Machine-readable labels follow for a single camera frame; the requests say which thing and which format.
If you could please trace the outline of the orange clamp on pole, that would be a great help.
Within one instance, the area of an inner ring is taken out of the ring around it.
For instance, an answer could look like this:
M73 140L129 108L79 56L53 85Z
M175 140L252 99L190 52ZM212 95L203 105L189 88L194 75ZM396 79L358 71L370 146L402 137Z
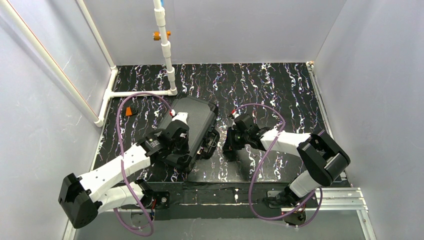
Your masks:
M169 39L169 37L171 36L171 32L170 31L167 31L166 32L166 37L167 37L167 39ZM155 31L153 34L152 34L152 36L153 36L153 40L154 41L160 41L161 39L162 39L162 34L159 32L159 31Z

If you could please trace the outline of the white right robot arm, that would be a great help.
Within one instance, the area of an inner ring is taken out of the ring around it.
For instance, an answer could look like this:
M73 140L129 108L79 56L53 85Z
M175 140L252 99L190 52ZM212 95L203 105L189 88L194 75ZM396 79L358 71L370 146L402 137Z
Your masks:
M325 131L290 133L270 127L260 128L249 114L230 114L223 152L242 150L246 145L261 151L298 156L306 170L276 196L267 196L269 206L295 206L318 187L329 187L351 163L350 157Z

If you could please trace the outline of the black poker set case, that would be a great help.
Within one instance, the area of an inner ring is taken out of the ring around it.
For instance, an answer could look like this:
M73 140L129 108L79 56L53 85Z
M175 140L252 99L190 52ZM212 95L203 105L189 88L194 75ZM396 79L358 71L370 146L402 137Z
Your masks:
M172 105L178 113L187 114L182 119L186 127L181 123L172 123L175 118L170 116L158 125L162 134L172 135L177 130L187 130L185 138L176 140L167 156L158 157L157 160L182 172L189 173L197 160L210 159L217 148L220 134L215 129L218 116L218 106L214 102L206 101L186 93L180 93L175 97Z

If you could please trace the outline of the orange black small clip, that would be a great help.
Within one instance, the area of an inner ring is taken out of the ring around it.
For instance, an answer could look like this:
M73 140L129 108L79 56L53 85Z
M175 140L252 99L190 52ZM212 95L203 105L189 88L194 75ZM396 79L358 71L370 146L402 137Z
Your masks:
M132 116L136 116L138 114L138 110L135 107L124 107L123 110L121 111L121 116L122 117L132 117Z

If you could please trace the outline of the white pvc pole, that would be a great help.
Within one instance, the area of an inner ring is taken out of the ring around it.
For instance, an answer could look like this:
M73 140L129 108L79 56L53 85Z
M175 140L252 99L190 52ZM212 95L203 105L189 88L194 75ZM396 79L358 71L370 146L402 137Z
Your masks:
M166 12L165 8L162 6L160 0L153 0L154 4L154 14L156 24L158 26L158 31L161 33L161 49L162 54L165 59L166 73L169 82L169 96L175 96L178 94L178 90L176 87L176 77L175 77L175 68L172 65L171 60L171 42L167 39L167 30L166 30Z

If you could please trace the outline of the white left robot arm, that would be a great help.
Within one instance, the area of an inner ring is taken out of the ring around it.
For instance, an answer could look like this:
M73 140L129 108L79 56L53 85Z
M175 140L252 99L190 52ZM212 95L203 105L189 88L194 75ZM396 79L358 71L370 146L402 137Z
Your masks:
M87 226L100 212L130 204L134 196L141 200L146 189L140 182L117 187L124 176L165 160L188 145L188 113L179 112L165 129L147 134L127 151L105 165L76 176L64 177L58 203L76 229Z

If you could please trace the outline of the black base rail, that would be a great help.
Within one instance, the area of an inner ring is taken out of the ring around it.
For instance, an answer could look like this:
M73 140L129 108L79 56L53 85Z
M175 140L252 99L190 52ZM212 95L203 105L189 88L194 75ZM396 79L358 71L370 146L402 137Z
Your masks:
M274 217L299 206L314 208L316 200L290 194L286 183L259 182L136 182L135 190L156 221L179 219L253 219Z

